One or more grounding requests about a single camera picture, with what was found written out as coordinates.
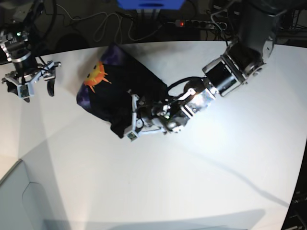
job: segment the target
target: white table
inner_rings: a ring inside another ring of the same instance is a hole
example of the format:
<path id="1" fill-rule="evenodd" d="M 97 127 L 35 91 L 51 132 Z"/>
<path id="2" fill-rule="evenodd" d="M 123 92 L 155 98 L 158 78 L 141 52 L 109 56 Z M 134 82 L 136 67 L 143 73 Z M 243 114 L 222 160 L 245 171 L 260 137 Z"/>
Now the white table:
<path id="1" fill-rule="evenodd" d="M 169 85 L 202 76 L 225 45 L 124 48 Z M 76 104 L 104 50 L 44 57 L 62 62 L 54 98 L 43 81 L 30 104 L 0 88 L 0 154 L 22 158 L 30 180 L 44 186 L 49 221 L 67 230 L 280 229 L 307 137 L 307 50 L 277 46 L 262 74 L 218 97 L 183 132 L 133 143 Z M 12 69 L 1 66 L 0 74 Z"/>

